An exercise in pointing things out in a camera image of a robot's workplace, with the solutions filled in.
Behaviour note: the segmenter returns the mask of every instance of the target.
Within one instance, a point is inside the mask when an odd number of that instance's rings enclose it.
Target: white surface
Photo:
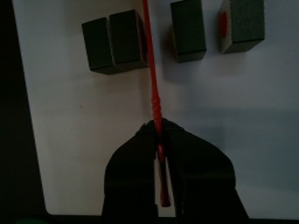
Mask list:
[[[251,218],[299,219],[299,1],[266,0],[266,40],[223,55],[220,0],[203,0],[208,51],[177,64],[171,0],[152,0],[163,116],[228,155]],[[151,119],[148,69],[88,68],[80,24],[140,0],[13,0],[32,126],[51,214],[101,212],[103,178],[117,147]],[[160,216],[173,216],[173,208]]]

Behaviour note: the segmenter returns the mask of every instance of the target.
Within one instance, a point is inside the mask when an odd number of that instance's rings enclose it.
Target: block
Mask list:
[[[145,31],[136,10],[109,15],[116,66],[132,70],[147,65]]]
[[[172,37],[179,62],[201,60],[207,52],[201,0],[171,3]]]
[[[117,74],[124,72],[124,70],[116,66],[113,60],[113,51],[109,44],[108,19],[103,17],[88,21],[81,25],[81,29],[89,70],[101,74]]]
[[[245,52],[264,38],[264,0],[223,0],[219,10],[220,52]]]

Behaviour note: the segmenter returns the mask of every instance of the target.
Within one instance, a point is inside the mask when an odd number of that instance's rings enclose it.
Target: black background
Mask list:
[[[0,224],[20,219],[100,223],[100,216],[49,215],[45,210],[11,0],[0,1],[0,55]],[[175,223],[175,218],[160,218],[159,223]],[[249,223],[299,223],[299,220],[251,219]]]

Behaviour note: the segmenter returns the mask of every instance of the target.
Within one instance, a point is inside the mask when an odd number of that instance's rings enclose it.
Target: white board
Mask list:
[[[266,0],[266,40],[223,55],[221,1],[201,0],[208,51],[183,64],[171,2],[149,1],[163,116],[228,155],[249,218],[299,219],[299,1]],[[141,1],[13,0],[13,8],[47,210],[100,215],[109,157],[151,120],[151,83],[147,68],[89,71],[80,25],[143,14]],[[173,207],[159,214],[173,216]]]

